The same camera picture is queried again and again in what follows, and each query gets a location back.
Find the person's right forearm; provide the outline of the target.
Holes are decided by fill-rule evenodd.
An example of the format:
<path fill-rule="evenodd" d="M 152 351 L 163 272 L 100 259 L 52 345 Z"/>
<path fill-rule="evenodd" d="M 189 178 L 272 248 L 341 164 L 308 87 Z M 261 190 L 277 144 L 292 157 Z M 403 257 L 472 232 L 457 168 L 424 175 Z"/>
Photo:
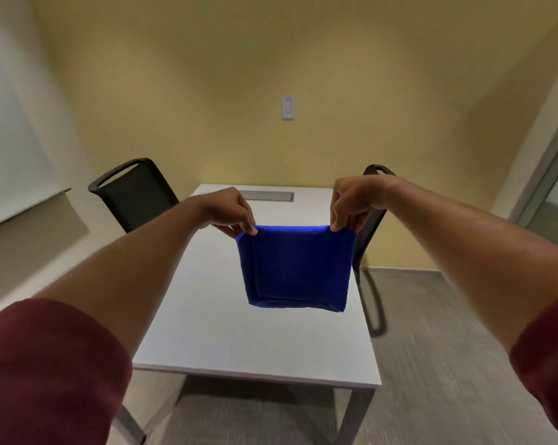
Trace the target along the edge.
<path fill-rule="evenodd" d="M 509 350 L 558 299 L 558 246 L 490 212 L 385 177 L 384 207 Z"/>

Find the black mesh chair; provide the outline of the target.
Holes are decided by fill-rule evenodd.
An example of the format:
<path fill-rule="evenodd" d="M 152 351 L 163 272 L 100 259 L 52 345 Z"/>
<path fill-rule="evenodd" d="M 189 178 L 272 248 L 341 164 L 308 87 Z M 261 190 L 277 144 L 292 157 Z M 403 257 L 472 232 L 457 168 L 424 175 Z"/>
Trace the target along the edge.
<path fill-rule="evenodd" d="M 124 232 L 132 232 L 173 208 L 179 199 L 155 162 L 136 158 L 106 172 L 88 185 Z"/>
<path fill-rule="evenodd" d="M 361 305 L 363 308 L 366 324 L 368 326 L 371 338 L 382 337 L 387 334 L 388 324 L 387 317 L 383 305 L 381 295 L 377 289 L 375 282 L 372 279 L 369 268 L 362 267 L 364 254 L 369 246 L 373 235 L 379 228 L 380 223 L 386 215 L 386 209 L 373 209 L 368 216 L 364 226 L 357 233 L 357 238 L 354 245 L 354 255 L 352 258 L 352 269 L 356 279 L 357 289 L 360 295 Z M 369 309 L 364 299 L 364 292 L 362 288 L 362 279 L 365 279 L 370 287 L 370 292 L 375 303 L 375 312 L 377 314 L 378 326 L 372 327 L 372 322 L 369 316 Z"/>

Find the person's left forearm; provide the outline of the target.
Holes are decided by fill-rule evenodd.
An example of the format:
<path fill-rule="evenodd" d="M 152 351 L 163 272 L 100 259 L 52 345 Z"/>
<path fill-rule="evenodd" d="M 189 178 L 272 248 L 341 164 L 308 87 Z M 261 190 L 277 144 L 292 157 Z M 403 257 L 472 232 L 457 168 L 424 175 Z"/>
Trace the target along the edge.
<path fill-rule="evenodd" d="M 206 214 L 200 196 L 185 199 L 103 247 L 34 299 L 58 301 L 88 314 L 133 356 Z"/>

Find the glass door with frame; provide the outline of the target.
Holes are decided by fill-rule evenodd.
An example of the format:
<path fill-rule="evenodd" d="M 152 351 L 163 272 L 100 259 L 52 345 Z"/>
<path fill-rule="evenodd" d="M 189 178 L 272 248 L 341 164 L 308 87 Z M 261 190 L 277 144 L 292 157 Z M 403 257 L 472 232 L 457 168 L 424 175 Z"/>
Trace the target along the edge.
<path fill-rule="evenodd" d="M 558 245 L 558 128 L 509 218 Z"/>

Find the maroon right sleeve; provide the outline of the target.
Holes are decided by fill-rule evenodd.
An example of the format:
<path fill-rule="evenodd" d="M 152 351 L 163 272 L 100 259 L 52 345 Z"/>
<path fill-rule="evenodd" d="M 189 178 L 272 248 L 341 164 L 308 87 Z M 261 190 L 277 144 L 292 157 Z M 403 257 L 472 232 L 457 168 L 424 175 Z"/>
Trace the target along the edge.
<path fill-rule="evenodd" d="M 522 385 L 558 431 L 558 299 L 527 325 L 509 359 Z"/>

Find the person's right hand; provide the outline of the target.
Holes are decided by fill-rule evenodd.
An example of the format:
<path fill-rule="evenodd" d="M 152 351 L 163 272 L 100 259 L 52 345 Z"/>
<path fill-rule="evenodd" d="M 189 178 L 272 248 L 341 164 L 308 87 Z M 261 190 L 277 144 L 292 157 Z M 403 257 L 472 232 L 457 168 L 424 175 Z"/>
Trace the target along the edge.
<path fill-rule="evenodd" d="M 389 190 L 398 177 L 378 174 L 335 181 L 330 203 L 330 230 L 359 232 L 375 210 L 387 208 Z"/>

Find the blue towel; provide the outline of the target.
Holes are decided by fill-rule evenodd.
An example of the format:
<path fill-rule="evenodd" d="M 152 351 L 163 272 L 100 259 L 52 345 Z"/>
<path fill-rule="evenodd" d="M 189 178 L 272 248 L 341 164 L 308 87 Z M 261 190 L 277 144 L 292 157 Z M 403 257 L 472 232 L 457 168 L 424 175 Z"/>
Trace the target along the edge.
<path fill-rule="evenodd" d="M 343 313 L 357 235 L 330 226 L 264 226 L 236 239 L 245 293 L 261 308 Z"/>

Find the white whiteboard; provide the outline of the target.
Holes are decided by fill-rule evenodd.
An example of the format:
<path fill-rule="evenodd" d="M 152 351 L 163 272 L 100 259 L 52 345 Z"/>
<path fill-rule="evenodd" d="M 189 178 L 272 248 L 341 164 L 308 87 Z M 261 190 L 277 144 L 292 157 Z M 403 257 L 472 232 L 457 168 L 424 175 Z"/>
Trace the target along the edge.
<path fill-rule="evenodd" d="M 31 101 L 50 86 L 0 33 L 0 224 L 71 190 L 47 153 Z"/>

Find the person's left hand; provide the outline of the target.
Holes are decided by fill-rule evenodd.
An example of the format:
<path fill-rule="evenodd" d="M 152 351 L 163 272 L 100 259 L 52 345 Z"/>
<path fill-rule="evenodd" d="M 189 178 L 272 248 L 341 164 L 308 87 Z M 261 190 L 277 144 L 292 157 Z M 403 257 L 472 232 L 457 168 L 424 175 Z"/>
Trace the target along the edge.
<path fill-rule="evenodd" d="M 252 209 L 235 187 L 198 195 L 196 204 L 200 214 L 199 229 L 212 226 L 231 239 L 242 234 L 258 234 Z"/>

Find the maroon left sleeve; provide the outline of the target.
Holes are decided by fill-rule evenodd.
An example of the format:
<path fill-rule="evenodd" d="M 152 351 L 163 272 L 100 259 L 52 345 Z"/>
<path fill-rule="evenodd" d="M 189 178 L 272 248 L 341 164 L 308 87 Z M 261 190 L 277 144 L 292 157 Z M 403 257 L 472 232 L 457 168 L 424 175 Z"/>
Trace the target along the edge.
<path fill-rule="evenodd" d="M 105 445 L 132 375 L 80 310 L 26 299 L 0 311 L 0 445 Z"/>

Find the white table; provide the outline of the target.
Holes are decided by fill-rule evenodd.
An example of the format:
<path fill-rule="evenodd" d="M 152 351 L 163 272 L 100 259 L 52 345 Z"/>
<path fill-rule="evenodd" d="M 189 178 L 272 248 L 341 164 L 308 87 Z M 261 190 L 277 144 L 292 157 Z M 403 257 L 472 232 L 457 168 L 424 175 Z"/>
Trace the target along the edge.
<path fill-rule="evenodd" d="M 236 242 L 214 227 L 187 246 L 133 365 L 350 389 L 337 445 L 353 444 L 381 385 L 354 275 L 343 313 L 251 306 Z"/>

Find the maroon sleeve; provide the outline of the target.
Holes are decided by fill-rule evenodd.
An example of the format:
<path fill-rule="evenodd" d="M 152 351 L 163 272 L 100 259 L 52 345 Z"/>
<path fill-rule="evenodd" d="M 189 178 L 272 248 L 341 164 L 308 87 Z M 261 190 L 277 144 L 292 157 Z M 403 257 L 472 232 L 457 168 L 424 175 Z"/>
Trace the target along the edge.
<path fill-rule="evenodd" d="M 558 299 L 527 325 L 509 359 L 522 385 L 558 431 Z"/>
<path fill-rule="evenodd" d="M 0 311 L 0 445 L 105 445 L 132 375 L 80 310 L 26 299 Z"/>

